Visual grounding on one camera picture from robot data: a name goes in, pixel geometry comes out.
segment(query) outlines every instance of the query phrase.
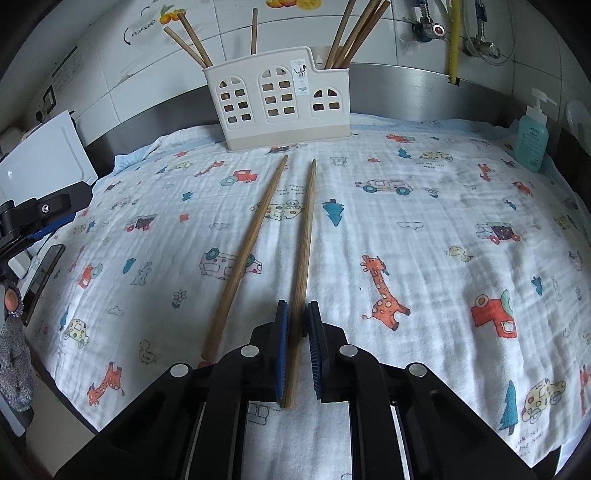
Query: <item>label sticker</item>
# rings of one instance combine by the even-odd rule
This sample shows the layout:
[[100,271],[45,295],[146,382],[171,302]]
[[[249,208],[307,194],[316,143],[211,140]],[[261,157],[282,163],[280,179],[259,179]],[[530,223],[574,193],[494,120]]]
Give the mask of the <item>label sticker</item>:
[[306,68],[306,61],[304,59],[291,61],[291,73],[293,74],[294,78],[294,88],[296,95],[310,94],[308,72]]

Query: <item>white pump head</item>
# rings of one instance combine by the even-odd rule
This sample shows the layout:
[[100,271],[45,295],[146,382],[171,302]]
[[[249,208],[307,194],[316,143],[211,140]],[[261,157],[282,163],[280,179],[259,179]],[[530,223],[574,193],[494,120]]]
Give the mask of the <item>white pump head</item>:
[[531,94],[535,97],[535,106],[528,106],[527,116],[532,117],[536,122],[541,123],[542,125],[546,125],[548,117],[542,113],[542,102],[550,102],[553,105],[557,104],[552,98],[548,98],[548,95],[537,88],[532,88]]

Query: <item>cartoon print fabric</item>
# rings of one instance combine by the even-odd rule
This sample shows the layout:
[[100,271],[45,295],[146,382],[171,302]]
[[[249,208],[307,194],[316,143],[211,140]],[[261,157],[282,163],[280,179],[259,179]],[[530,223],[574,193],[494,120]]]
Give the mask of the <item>cartoon print fabric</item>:
[[[591,402],[580,375],[591,364],[589,212],[558,174],[513,161],[506,130],[353,115],[352,131],[345,141],[289,147],[219,355],[247,343],[277,300],[290,298],[300,213],[313,208],[307,298],[323,320],[383,363],[428,365],[535,464]],[[217,127],[160,139],[144,161],[99,180],[86,214],[41,251],[66,245],[27,336],[98,429],[170,365],[202,361],[204,332],[284,155],[228,153],[222,140]],[[257,450],[246,450],[244,478],[350,471],[347,406],[314,400],[301,347],[301,391],[311,394],[294,411],[257,407],[251,416],[264,421],[248,423]],[[306,445],[310,458],[280,448],[275,432]]]

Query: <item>giraffe print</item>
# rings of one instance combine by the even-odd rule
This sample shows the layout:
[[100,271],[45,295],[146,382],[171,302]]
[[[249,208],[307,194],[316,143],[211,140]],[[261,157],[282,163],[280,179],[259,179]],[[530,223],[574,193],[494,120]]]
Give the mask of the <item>giraffe print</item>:
[[[371,258],[369,255],[364,255],[361,266],[363,267],[364,272],[369,271],[371,273],[372,280],[381,296],[381,298],[374,304],[371,316],[382,322],[389,329],[396,330],[399,323],[396,321],[394,314],[400,312],[408,316],[410,315],[410,309],[399,304],[398,300],[396,300],[388,290],[382,275],[382,272],[389,275],[386,270],[386,265],[384,265],[384,262],[382,262],[379,257]],[[361,318],[367,320],[369,317],[362,315]]]

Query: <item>silver rivet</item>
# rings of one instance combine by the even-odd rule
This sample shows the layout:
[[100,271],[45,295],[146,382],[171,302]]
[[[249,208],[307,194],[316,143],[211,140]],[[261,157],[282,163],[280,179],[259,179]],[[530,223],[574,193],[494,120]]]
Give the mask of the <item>silver rivet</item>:
[[258,347],[256,345],[246,345],[240,349],[240,354],[248,358],[258,355]]
[[408,371],[411,372],[411,375],[414,375],[415,377],[424,377],[427,375],[427,367],[425,367],[423,364],[412,364],[410,367],[408,367]]
[[189,368],[185,364],[176,364],[170,368],[170,374],[176,378],[184,377],[188,373]]
[[357,355],[357,347],[355,345],[342,345],[339,348],[339,352],[343,356],[355,356]]

